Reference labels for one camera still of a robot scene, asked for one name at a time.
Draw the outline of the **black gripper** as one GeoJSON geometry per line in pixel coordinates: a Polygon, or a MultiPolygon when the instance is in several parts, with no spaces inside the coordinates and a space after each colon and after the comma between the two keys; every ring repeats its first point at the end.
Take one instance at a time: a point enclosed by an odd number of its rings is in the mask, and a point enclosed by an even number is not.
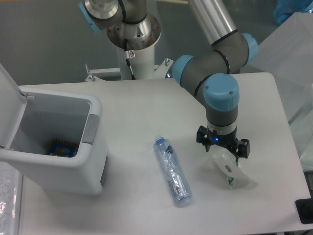
{"type": "Polygon", "coordinates": [[[227,135],[219,135],[216,131],[210,131],[204,126],[200,126],[196,133],[196,142],[201,143],[206,152],[209,152],[210,146],[217,145],[234,153],[238,162],[240,158],[247,159],[250,154],[250,141],[248,139],[237,139],[237,128],[227,135]]]}

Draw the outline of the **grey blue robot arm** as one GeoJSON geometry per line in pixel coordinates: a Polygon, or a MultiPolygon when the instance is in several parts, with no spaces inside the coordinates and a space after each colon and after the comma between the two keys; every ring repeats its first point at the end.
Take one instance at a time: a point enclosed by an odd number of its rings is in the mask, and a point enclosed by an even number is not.
{"type": "MultiPolygon", "coordinates": [[[[206,149],[217,145],[238,160],[250,153],[249,140],[237,138],[239,85],[233,73],[255,59],[258,44],[249,34],[241,34],[221,0],[190,0],[212,51],[203,58],[184,55],[177,59],[170,74],[206,110],[207,125],[199,127],[196,141],[206,149]]],[[[105,30],[118,51],[123,80],[154,76],[154,56],[140,58],[153,48],[161,29],[158,20],[147,12],[144,0],[83,0],[78,5],[94,32],[105,30]]]]}

